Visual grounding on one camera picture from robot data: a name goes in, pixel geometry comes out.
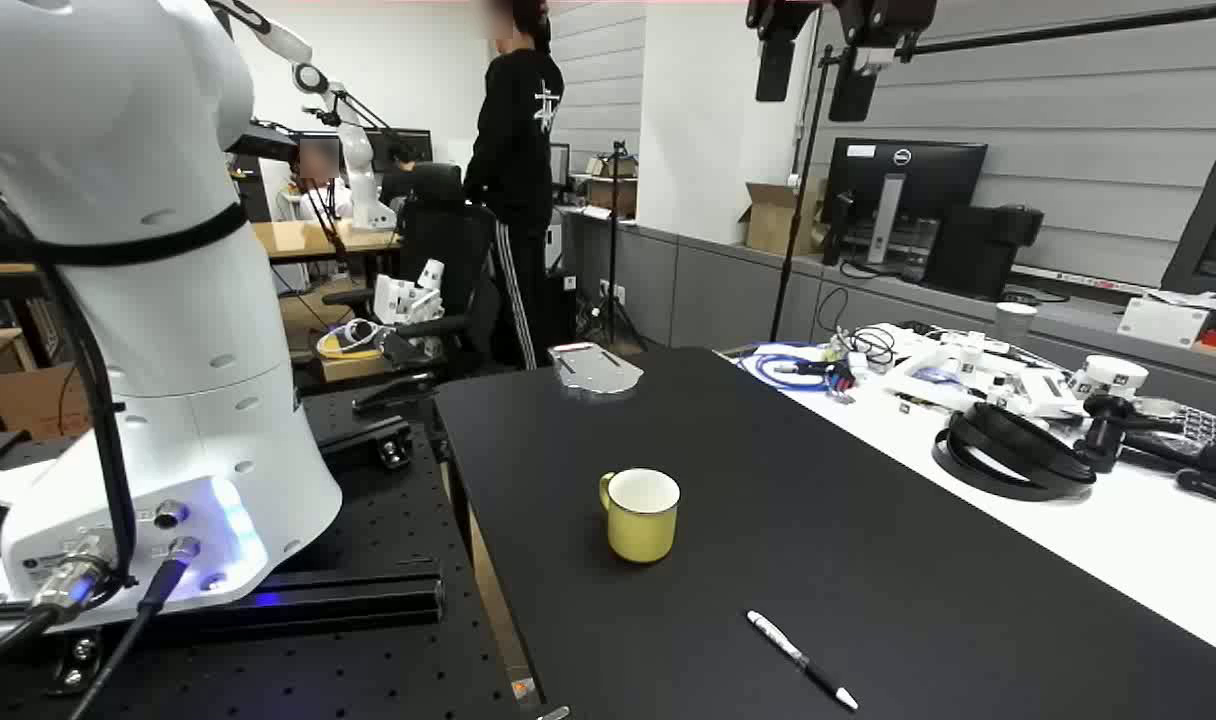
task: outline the track pants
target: track pants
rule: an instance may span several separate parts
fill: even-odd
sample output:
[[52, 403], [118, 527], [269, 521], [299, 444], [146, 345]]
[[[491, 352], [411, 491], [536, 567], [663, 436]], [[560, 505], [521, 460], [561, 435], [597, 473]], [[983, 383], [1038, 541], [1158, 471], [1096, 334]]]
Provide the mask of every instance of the track pants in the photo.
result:
[[545, 322], [545, 227], [497, 223], [492, 276], [502, 296], [502, 313], [492, 332], [492, 356], [501, 364], [531, 370], [548, 365]]

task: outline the white table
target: white table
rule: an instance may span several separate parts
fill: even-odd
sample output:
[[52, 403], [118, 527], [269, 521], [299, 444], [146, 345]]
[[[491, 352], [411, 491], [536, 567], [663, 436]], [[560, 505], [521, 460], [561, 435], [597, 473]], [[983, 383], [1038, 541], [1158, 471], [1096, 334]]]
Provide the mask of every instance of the white table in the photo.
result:
[[905, 414], [878, 375], [849, 392], [851, 405], [823, 392], [783, 393], [1216, 647], [1216, 501], [1183, 491], [1171, 474], [1120, 461], [1085, 500], [1007, 500], [941, 469], [931, 446], [947, 416]]

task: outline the yellow mug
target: yellow mug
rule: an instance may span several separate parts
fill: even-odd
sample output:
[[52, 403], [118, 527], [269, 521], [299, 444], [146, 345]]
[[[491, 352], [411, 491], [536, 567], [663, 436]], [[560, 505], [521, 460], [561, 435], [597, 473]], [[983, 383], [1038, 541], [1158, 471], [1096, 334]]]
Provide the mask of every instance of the yellow mug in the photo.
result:
[[608, 544], [631, 562], [655, 562], [675, 544], [680, 486], [657, 469], [631, 468], [599, 478]]

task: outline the white box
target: white box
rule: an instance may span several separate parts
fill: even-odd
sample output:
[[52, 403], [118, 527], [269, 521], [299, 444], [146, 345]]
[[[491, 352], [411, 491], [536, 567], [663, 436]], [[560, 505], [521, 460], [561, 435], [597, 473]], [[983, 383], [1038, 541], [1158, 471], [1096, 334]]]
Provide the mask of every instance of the white box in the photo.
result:
[[1124, 310], [1119, 333], [1189, 350], [1204, 327], [1207, 327], [1207, 310], [1135, 297]]

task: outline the person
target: person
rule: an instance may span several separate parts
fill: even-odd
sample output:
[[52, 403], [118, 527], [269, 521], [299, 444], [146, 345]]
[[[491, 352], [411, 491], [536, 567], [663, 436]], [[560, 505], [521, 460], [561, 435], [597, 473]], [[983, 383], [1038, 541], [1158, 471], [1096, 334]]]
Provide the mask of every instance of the person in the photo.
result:
[[497, 218], [494, 277], [503, 297], [492, 333], [502, 364], [535, 369], [548, 364], [545, 231], [554, 204], [550, 195], [550, 128], [563, 100], [563, 74], [550, 57], [544, 0], [485, 0], [499, 56], [485, 75], [479, 137], [463, 187]]
[[316, 208], [332, 206], [334, 219], [353, 215], [351, 189], [338, 178], [339, 145], [332, 140], [306, 140], [297, 145], [288, 168], [292, 179], [275, 196], [276, 220], [319, 223]]

